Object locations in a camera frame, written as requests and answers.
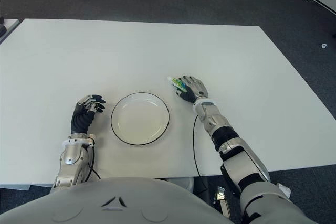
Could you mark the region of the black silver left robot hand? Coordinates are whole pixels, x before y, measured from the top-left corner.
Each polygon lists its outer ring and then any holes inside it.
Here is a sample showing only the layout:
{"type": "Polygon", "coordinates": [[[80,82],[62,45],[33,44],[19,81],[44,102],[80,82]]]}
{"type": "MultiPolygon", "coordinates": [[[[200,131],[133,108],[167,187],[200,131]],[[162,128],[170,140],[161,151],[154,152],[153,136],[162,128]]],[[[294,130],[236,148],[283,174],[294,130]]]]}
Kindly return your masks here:
{"type": "Polygon", "coordinates": [[[71,134],[87,134],[89,126],[93,123],[95,114],[105,109],[105,100],[101,95],[87,95],[80,99],[75,106],[71,118],[71,134]]]}

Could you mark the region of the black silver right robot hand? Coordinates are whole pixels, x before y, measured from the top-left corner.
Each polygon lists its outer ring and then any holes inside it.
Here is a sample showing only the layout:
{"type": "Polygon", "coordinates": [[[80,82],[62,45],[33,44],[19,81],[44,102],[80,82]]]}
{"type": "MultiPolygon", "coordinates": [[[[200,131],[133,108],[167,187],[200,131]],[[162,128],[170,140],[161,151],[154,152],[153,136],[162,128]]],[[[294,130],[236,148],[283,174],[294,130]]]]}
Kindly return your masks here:
{"type": "Polygon", "coordinates": [[[186,92],[176,89],[176,94],[183,100],[194,103],[197,99],[208,98],[208,92],[201,80],[192,76],[182,76],[179,80],[184,84],[186,92]]]}

